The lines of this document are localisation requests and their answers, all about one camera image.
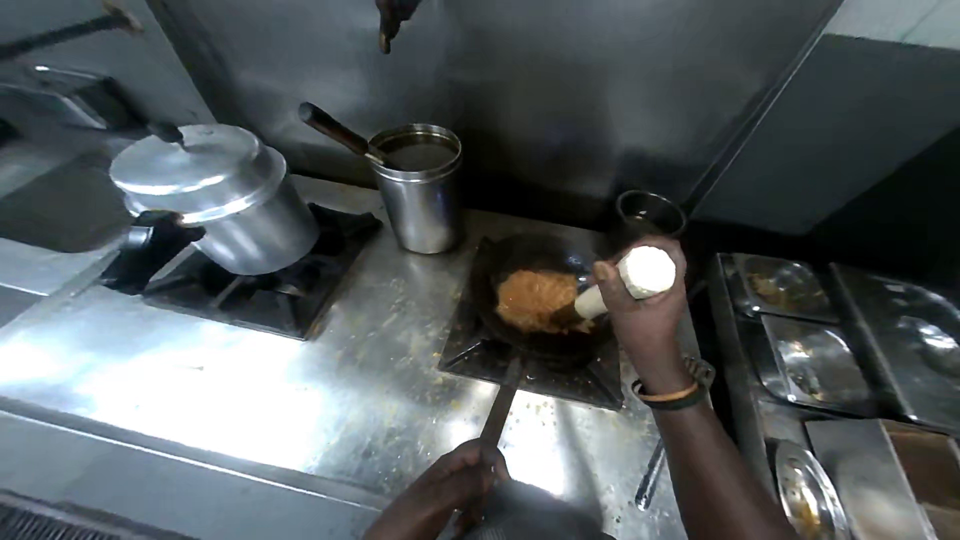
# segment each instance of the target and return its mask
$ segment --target burner grate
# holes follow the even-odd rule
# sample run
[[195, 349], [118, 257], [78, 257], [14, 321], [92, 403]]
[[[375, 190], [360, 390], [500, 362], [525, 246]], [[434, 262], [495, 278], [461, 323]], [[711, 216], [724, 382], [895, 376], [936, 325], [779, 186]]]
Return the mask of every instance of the burner grate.
[[380, 221], [309, 205], [321, 226], [313, 251], [262, 276], [237, 276], [196, 252], [143, 291], [150, 306], [234, 326], [306, 339], [340, 279]]

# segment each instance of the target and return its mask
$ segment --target steel lid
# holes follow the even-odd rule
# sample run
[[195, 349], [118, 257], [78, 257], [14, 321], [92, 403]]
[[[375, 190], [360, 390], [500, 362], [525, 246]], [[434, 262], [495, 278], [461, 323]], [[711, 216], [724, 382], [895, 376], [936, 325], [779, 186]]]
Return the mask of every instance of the steel lid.
[[269, 198], [286, 174], [286, 161], [243, 128], [222, 124], [180, 127], [182, 144], [156, 135], [138, 140], [110, 166], [110, 178], [134, 213], [182, 214], [201, 223]]

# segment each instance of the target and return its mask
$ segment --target gas stove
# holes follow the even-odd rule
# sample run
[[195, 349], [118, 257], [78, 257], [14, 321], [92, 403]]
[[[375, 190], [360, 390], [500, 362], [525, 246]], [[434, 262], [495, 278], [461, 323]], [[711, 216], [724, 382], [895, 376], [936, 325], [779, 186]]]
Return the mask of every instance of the gas stove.
[[468, 289], [464, 289], [454, 311], [450, 335], [446, 339], [438, 369], [502, 384], [506, 379], [510, 358], [520, 354], [526, 374], [518, 389], [611, 410], [619, 410], [623, 406], [620, 352], [615, 340], [611, 339], [601, 346], [596, 358], [584, 368], [570, 371], [547, 369], [535, 359], [523, 358], [523, 353], [497, 340], [487, 331], [477, 315]]
[[306, 339], [337, 283], [380, 228], [370, 213], [350, 214], [310, 204], [321, 235], [309, 254], [270, 274], [231, 274], [197, 251], [142, 294], [153, 307], [234, 326]]

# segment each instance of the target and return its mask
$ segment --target aluminum pot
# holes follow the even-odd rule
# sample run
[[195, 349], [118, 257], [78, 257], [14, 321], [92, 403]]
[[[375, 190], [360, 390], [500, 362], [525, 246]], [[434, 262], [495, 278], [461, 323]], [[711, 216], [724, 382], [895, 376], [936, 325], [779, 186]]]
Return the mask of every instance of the aluminum pot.
[[274, 272], [317, 242], [319, 227], [287, 178], [286, 160], [256, 135], [226, 125], [154, 132], [110, 166], [131, 213], [167, 210], [180, 225], [202, 228], [197, 247], [233, 274]]
[[424, 254], [456, 246], [464, 230], [454, 182], [460, 139], [439, 126], [408, 124], [374, 135], [369, 144], [403, 169], [370, 160], [396, 241]]

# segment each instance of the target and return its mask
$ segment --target metal rod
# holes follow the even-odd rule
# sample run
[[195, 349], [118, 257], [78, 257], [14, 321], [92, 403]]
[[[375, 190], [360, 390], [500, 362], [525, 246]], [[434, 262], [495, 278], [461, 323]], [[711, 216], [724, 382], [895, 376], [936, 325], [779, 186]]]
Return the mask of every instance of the metal rod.
[[640, 510], [646, 510], [650, 507], [650, 501], [654, 499], [654, 493], [657, 491], [657, 479], [660, 478], [660, 470], [663, 469], [663, 439], [657, 440], [657, 447], [654, 449], [650, 461], [647, 462], [647, 472], [640, 481], [640, 487], [636, 490], [634, 504]]
[[130, 19], [120, 10], [110, 10], [108, 14], [86, 22], [65, 26], [50, 32], [24, 37], [16, 41], [0, 44], [0, 61], [14, 59], [36, 49], [63, 43], [78, 37], [103, 32], [104, 30], [130, 29]]

